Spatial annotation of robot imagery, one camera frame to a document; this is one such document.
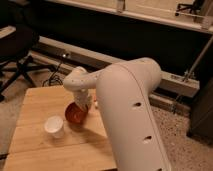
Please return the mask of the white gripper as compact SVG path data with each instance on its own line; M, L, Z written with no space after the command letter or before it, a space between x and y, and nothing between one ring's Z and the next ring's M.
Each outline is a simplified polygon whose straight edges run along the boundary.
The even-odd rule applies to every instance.
M88 112L88 107L91 106L92 96L88 90L83 89L74 91L74 101L83 112Z

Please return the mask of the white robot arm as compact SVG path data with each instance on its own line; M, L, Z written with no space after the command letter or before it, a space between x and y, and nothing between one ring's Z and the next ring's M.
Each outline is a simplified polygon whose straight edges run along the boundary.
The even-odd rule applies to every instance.
M63 81L80 108L89 102L88 91L96 90L118 171L172 171L149 102L161 78L159 64L143 57L92 73L77 67Z

